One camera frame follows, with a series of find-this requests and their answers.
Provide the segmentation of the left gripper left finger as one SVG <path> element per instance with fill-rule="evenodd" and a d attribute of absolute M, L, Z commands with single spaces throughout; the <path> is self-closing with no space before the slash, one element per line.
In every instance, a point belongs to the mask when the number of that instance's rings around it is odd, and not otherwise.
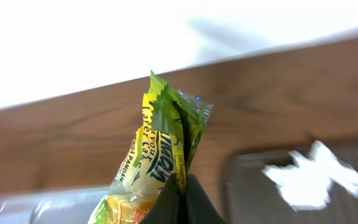
<path fill-rule="evenodd" d="M 173 173 L 165 182 L 154 205 L 140 224 L 181 224 L 183 221 L 181 201 L 177 174 Z"/>

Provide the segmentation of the green yellow snack wrapper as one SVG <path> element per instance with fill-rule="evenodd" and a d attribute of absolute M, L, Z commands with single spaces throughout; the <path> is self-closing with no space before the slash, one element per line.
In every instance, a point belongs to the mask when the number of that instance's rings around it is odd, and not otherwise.
<path fill-rule="evenodd" d="M 184 191 L 191 162 L 213 106 L 150 74 L 142 126 L 88 224 L 140 223 L 172 174 Z"/>

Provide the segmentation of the white tissue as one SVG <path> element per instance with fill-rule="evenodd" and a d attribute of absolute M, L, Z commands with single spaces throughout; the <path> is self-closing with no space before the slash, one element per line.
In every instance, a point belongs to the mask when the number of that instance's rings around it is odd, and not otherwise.
<path fill-rule="evenodd" d="M 326 208 L 333 184 L 358 198 L 358 171 L 340 161 L 323 142 L 315 141 L 306 157 L 298 151 L 288 154 L 292 165 L 266 165 L 262 173 L 275 183 L 281 198 L 294 211 Z"/>

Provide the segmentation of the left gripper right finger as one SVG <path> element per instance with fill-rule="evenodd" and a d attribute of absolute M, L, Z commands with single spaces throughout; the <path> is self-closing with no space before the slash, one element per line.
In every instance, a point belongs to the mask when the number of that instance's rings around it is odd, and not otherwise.
<path fill-rule="evenodd" d="M 188 224 L 225 224 L 194 174 L 187 177 L 185 194 Z"/>

